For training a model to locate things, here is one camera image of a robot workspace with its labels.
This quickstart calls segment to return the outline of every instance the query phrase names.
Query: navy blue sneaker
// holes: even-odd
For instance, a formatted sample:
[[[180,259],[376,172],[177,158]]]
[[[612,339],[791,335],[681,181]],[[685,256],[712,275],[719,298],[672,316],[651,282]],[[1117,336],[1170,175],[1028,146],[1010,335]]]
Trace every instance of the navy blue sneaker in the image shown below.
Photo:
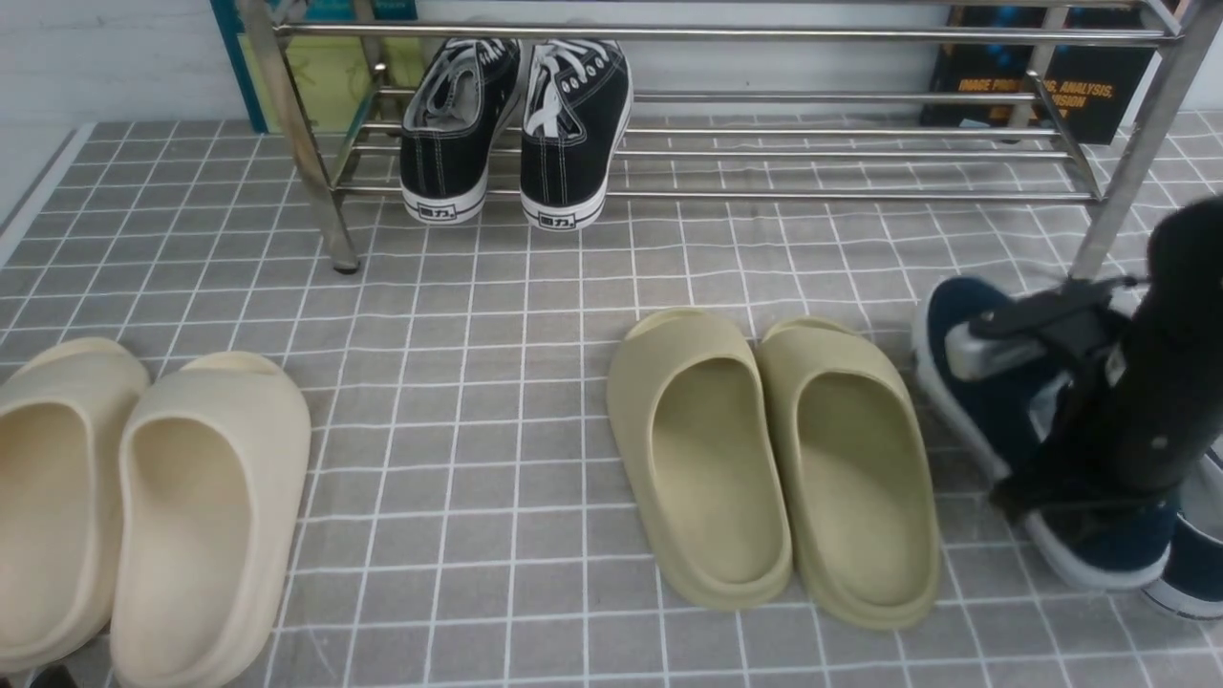
[[[1013,298],[974,276],[939,282],[914,324],[917,384],[951,430],[967,446],[991,484],[1036,456],[1044,435],[1040,419],[1052,418],[1065,373],[1042,358],[977,382],[951,375],[947,334],[956,324]],[[1096,521],[1091,512],[1035,512],[1024,525],[1063,580],[1080,590],[1134,590],[1163,572],[1177,524],[1177,506],[1135,511],[1113,525],[1081,538]]]
[[[1185,477],[1168,568],[1142,594],[1180,618],[1223,620],[1223,463],[1214,452]]]

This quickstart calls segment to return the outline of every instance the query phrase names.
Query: rack leg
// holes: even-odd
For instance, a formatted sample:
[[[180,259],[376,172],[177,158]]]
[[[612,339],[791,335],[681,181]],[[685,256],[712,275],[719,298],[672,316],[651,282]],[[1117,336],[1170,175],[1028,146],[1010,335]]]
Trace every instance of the rack leg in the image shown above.
[[[1066,17],[1070,16],[1069,7],[1049,7],[1044,11],[1044,23],[1042,28],[1060,31],[1066,26]],[[1042,43],[1032,46],[1032,56],[1027,59],[1027,72],[1032,73],[1042,83],[1044,75],[1049,72],[1049,62],[1053,61],[1053,53],[1058,49],[1052,43]],[[1010,109],[1009,127],[1029,126],[1032,119],[1032,104],[1021,103]]]
[[[1070,276],[1091,279],[1103,266],[1147,170],[1197,76],[1197,68],[1211,49],[1219,26],[1223,26],[1223,0],[1194,0],[1181,18],[1181,26],[1180,40],[1161,50],[1159,68],[1139,108],[1130,141],[1117,163],[1103,200],[1088,208],[1091,226],[1079,244]]]
[[[340,214],[339,197],[331,191],[327,165],[318,152],[318,141],[314,139],[309,117],[306,116],[294,72],[272,26],[267,0],[238,0],[238,12],[275,105],[280,128],[292,149],[294,163],[306,187],[311,210],[323,232],[323,247],[331,257],[336,271],[353,274],[361,266],[361,259],[352,246],[344,215]]]
[[[352,7],[352,16],[358,22],[373,23],[377,21],[373,0],[349,0],[349,5]],[[390,61],[388,60],[385,42],[375,35],[362,35],[361,50],[366,55],[369,82],[374,86],[389,86]],[[383,100],[378,103],[377,108],[382,112],[383,119],[389,121],[397,121],[404,116],[400,112],[400,105],[396,100]]]

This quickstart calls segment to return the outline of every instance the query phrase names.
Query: metal shoe rack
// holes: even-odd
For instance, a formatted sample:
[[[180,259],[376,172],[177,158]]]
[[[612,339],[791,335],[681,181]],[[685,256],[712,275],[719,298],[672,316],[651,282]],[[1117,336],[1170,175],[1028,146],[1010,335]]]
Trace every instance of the metal shoe rack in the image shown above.
[[[351,0],[356,22],[308,22],[301,16],[301,0],[281,0],[276,7],[268,0],[238,0],[247,38],[258,60],[259,70],[273,98],[281,130],[292,149],[294,160],[309,197],[309,203],[323,232],[327,252],[336,270],[355,273],[361,264],[345,226],[340,207],[349,196],[400,193],[395,183],[371,185],[355,181],[358,160],[366,155],[396,155],[399,147],[391,138],[412,89],[390,82],[390,70],[384,59],[382,39],[389,37],[450,38],[494,37],[543,40],[548,38],[585,37],[618,40],[741,40],[741,42],[883,42],[883,43],[959,43],[1032,45],[1024,88],[1018,93],[882,93],[882,92],[657,92],[638,90],[635,103],[786,103],[786,104],[997,104],[1011,105],[1009,126],[1000,128],[942,127],[634,127],[632,137],[663,142],[656,149],[620,150],[621,158],[648,159],[806,159],[861,160],[863,163],[1031,163],[1054,161],[1064,165],[1074,185],[1073,191],[996,192],[980,189],[823,189],[810,191],[612,191],[618,199],[673,200],[860,200],[917,203],[1016,203],[1016,204],[1084,204],[1088,208],[1091,226],[1079,247],[1071,268],[1073,276],[1095,276],[1112,247],[1121,221],[1134,202],[1161,143],[1172,126],[1189,87],[1197,75],[1219,26],[1223,24],[1223,0],[1192,0],[1188,12],[1178,21],[1161,0],[960,0],[960,5],[1025,5],[1047,7],[1042,28],[851,28],[851,27],[712,27],[712,26],[591,26],[591,24],[506,24],[506,23],[428,23],[375,21],[372,0]],[[872,0],[870,5],[947,5],[932,0]],[[1064,28],[1069,7],[1137,9],[1144,27],[1136,29],[1070,29]],[[302,106],[289,66],[286,48],[297,35],[361,37],[371,75],[371,88],[364,95],[340,153],[328,170]],[[1044,87],[1043,76],[1058,45],[1085,46],[1146,46],[1162,57],[1152,84],[1142,101],[1134,131],[1107,187],[1101,188],[1082,148],[1070,134],[1065,121]],[[1030,126],[1031,115],[1041,114],[1042,122]],[[1007,142],[1016,139],[1047,141],[1047,149],[965,149],[931,148],[861,150],[846,145],[829,148],[758,148],[726,150],[669,150],[668,137],[750,137],[750,138],[828,138],[872,137],[923,139],[932,144],[947,139]],[[495,154],[512,155],[517,150],[501,148]],[[495,188],[490,194],[517,194],[514,188]]]

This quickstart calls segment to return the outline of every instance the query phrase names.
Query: slide sandal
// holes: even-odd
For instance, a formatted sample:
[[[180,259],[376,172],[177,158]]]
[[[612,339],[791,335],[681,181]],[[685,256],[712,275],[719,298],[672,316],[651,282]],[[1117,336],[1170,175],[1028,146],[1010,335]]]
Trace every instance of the slide sandal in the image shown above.
[[[917,417],[874,343],[813,317],[756,352],[807,593],[872,629],[912,626],[938,595],[938,521]]]
[[[671,308],[637,323],[608,373],[608,415],[663,577],[715,610],[790,580],[790,527],[759,373],[725,318]]]
[[[275,364],[212,354],[124,430],[110,651],[126,688],[220,687],[263,649],[306,483],[306,401]]]
[[[117,450],[149,385],[119,343],[57,343],[0,386],[0,675],[76,650],[110,617]]]

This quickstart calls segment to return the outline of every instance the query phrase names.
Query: white rubber sole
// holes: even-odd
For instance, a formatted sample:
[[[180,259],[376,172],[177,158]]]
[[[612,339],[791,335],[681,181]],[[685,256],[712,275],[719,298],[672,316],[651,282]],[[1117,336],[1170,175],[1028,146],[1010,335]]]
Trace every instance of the white rubber sole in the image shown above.
[[[616,125],[615,132],[615,145],[612,147],[612,153],[608,155],[608,167],[603,172],[603,183],[599,186],[599,189],[594,192],[594,196],[574,205],[545,205],[527,198],[526,193],[522,193],[522,213],[527,216],[531,226],[545,231],[577,231],[594,224],[594,220],[603,211],[603,203],[607,200],[608,177],[612,176],[612,161],[615,160],[615,152],[620,147],[625,130],[629,128],[629,114],[631,111],[632,71],[630,70],[629,98],[625,99],[624,109],[620,111],[620,123]]]
[[[934,356],[929,348],[929,336],[927,335],[926,320],[929,314],[929,298],[925,298],[917,308],[917,318],[912,326],[912,349],[917,359],[917,384],[934,403],[943,420],[951,426],[956,436],[969,447],[974,459],[985,473],[991,485],[1010,475],[1010,467],[994,453],[993,447],[985,435],[977,430],[972,419],[960,408],[960,404],[947,389],[943,379],[934,367]],[[1114,572],[1093,567],[1075,556],[1049,529],[1044,517],[1040,513],[1031,513],[1024,518],[1024,528],[1031,535],[1036,549],[1048,562],[1049,568],[1058,574],[1066,585],[1077,590],[1136,590],[1158,580],[1168,565],[1172,554],[1169,546],[1164,550],[1159,561],[1137,571]]]
[[[505,132],[505,127],[510,125],[510,117],[517,110],[521,99],[521,88],[515,88],[514,94],[510,95],[510,101],[501,110],[501,119],[498,120],[497,131],[493,132],[492,145],[497,144],[501,133]],[[489,147],[489,154],[492,154],[492,145]],[[404,205],[407,207],[407,214],[412,215],[419,222],[435,225],[462,224],[475,218],[484,208],[484,197],[488,193],[488,165],[489,161],[486,159],[484,174],[479,175],[479,181],[476,182],[476,186],[464,193],[446,198],[426,198],[424,196],[412,193],[404,185],[404,178],[400,177],[399,189],[404,194]]]
[[[484,194],[488,192],[488,165],[484,165],[484,174],[479,175],[479,181],[460,196],[449,198],[426,198],[417,196],[404,186],[400,181],[400,191],[404,192],[404,205],[407,214],[417,221],[424,224],[460,224],[479,214],[484,207]]]
[[[1156,580],[1142,590],[1142,599],[1161,613],[1188,621],[1223,620],[1223,601],[1199,600]]]

